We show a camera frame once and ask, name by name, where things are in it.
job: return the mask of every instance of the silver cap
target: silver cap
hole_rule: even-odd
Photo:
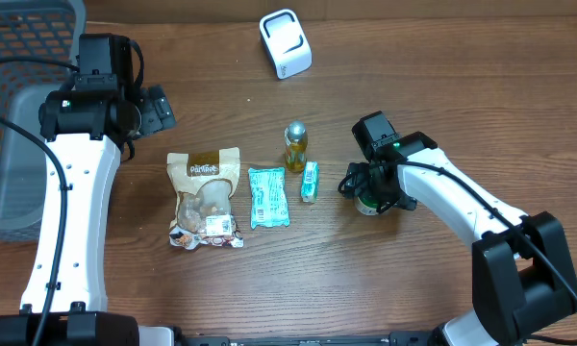
[[[306,125],[299,120],[295,120],[287,127],[287,139],[290,141],[301,140],[306,137]]]

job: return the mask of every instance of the wooden table surface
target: wooden table surface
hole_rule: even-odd
[[[471,261],[422,205],[366,217],[337,193],[363,155],[351,127],[382,110],[421,131],[510,205],[564,224],[577,271],[577,17],[307,22],[306,72],[279,82],[258,23],[89,25],[139,42],[175,129],[136,142],[115,177],[105,282],[111,312],[186,334],[263,337],[431,330],[471,308]],[[308,127],[314,205],[287,175],[290,227],[249,229],[247,169],[279,166],[283,130]],[[168,245],[166,154],[237,146],[243,249]],[[17,313],[35,243],[0,243],[0,314]],[[577,336],[577,315],[546,334]]]

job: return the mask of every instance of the gray plastic bin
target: gray plastic bin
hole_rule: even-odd
[[[83,0],[0,0],[0,58],[37,56],[75,62],[85,30]],[[69,71],[34,62],[0,64],[0,115],[40,138],[38,107]],[[0,239],[38,239],[45,156],[0,125]]]

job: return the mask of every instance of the plastic bag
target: plastic bag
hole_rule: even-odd
[[[166,157],[166,171],[177,193],[169,242],[192,250],[198,245],[242,247],[229,198],[239,181],[239,148]]]
[[[290,225],[285,194],[285,169],[248,169],[252,190],[250,227]]]

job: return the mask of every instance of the blue packet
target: blue packet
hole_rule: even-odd
[[[285,194],[285,169],[248,169],[252,191],[250,227],[290,225]]]

